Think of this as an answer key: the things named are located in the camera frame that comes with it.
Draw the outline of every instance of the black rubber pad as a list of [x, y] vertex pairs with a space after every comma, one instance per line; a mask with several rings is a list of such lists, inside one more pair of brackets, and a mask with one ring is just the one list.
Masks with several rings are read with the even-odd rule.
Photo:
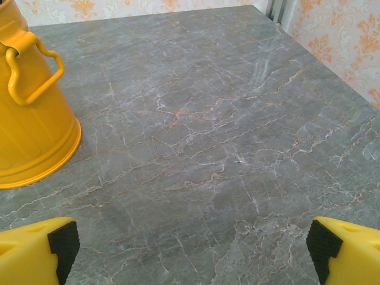
[[59, 285], [64, 285], [80, 247], [77, 223], [71, 221], [49, 233], [47, 237], [52, 254], [58, 256], [56, 273]]
[[306, 238], [306, 244], [314, 263], [319, 282], [322, 285], [326, 283], [330, 273], [328, 260], [331, 257], [337, 257], [342, 243], [343, 240], [335, 233], [327, 229], [319, 221], [313, 221], [308, 237]]

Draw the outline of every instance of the gray marble surface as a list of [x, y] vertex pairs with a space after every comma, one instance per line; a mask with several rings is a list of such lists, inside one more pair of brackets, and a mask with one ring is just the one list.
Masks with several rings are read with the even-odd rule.
[[380, 116], [254, 7], [35, 28], [83, 127], [0, 228], [78, 221], [67, 284], [317, 284], [323, 215], [380, 228]]

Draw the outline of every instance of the yellow bucket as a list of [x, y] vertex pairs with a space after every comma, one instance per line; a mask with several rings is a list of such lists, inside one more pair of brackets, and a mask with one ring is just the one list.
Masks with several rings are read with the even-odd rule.
[[[55, 59], [52, 74], [45, 56]], [[29, 31], [14, 0], [0, 4], [0, 189], [50, 175], [77, 150], [80, 124], [58, 79], [61, 57]]]

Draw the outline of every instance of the orange floral pattern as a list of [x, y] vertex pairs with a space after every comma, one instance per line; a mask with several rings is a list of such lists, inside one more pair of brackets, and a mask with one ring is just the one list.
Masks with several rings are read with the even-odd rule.
[[380, 110], [380, 6], [298, 0], [288, 32]]
[[255, 5], [268, 0], [17, 0], [30, 26], [129, 17], [176, 11]]

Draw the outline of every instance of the wallpaper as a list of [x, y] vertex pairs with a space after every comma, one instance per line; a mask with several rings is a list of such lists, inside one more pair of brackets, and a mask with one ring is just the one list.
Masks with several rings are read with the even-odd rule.
[[255, 5], [268, 0], [16, 0], [29, 26], [91, 21], [144, 14]]
[[298, 0], [289, 33], [380, 110], [380, 5]]

